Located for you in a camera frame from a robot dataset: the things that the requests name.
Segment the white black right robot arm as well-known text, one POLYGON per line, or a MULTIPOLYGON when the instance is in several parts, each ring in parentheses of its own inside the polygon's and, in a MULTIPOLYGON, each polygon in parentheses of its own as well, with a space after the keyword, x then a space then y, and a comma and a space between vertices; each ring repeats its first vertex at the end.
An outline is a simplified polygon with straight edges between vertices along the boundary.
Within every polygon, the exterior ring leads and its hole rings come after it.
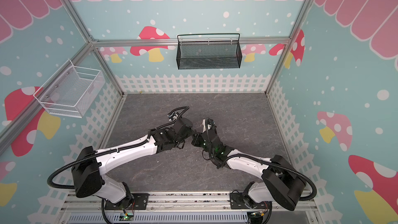
POLYGON ((293 211, 301 201, 308 184, 308 179, 303 174, 296 171, 282 156, 251 156, 223 144, 212 119, 203 120, 203 132, 194 137, 192 145, 203 148, 208 153, 209 160, 219 169, 239 170, 263 180, 261 183, 250 183, 242 193, 248 202, 275 201, 293 211))

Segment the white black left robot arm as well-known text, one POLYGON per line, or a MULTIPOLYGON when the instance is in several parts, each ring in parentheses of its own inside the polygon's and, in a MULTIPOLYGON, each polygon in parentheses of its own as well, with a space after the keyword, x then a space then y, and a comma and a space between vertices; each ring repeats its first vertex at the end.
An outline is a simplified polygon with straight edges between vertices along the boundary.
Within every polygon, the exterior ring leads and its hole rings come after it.
POLYGON ((123 145, 99 150, 91 146, 84 148, 78 156, 79 160, 91 155, 96 157, 72 166, 76 197, 97 196, 119 207, 131 206, 134 196, 127 184, 106 174, 138 158, 177 148, 194 133, 192 122, 187 118, 179 118, 171 127, 152 129, 142 138, 123 145))

